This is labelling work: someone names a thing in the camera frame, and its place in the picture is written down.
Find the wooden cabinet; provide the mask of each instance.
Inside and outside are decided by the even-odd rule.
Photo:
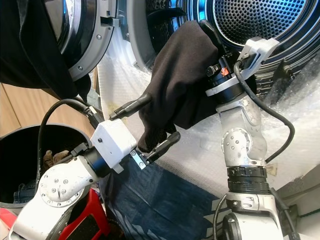
[[[15,129],[40,124],[48,109],[58,100],[41,89],[2,84],[0,89],[0,136]],[[49,123],[67,124],[89,137],[94,129],[86,116],[62,105],[51,115]]]

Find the washing machine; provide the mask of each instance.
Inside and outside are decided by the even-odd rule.
[[[115,28],[143,71],[152,70],[157,53],[186,21],[208,20],[238,51],[250,38],[275,38],[280,45],[256,73],[262,96],[283,60],[297,74],[320,48],[318,0],[45,0],[45,6],[74,80],[99,63]]]

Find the black garment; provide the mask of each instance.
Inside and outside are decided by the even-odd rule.
[[[0,2],[0,82],[52,89],[60,98],[86,99],[88,75],[73,82],[42,0]]]
[[[218,49],[196,21],[184,23],[155,59],[145,92],[152,101],[139,111],[144,134],[138,147],[149,153],[175,131],[188,129],[216,113],[214,96],[208,97],[206,68],[218,61]],[[249,80],[255,88],[255,79]]]

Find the blue denim fabric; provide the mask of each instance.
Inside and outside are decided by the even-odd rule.
[[[128,240],[200,240],[212,233],[218,197],[157,164],[141,171],[129,160],[120,174],[112,172],[99,186],[105,207]]]
[[[27,184],[21,183],[18,191],[13,194],[14,204],[24,204],[35,196],[36,180],[31,180]]]

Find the blue jeans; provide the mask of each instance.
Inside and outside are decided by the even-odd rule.
[[[14,204],[24,204],[35,196],[36,180],[31,180],[27,184],[21,183],[18,191],[13,194]]]

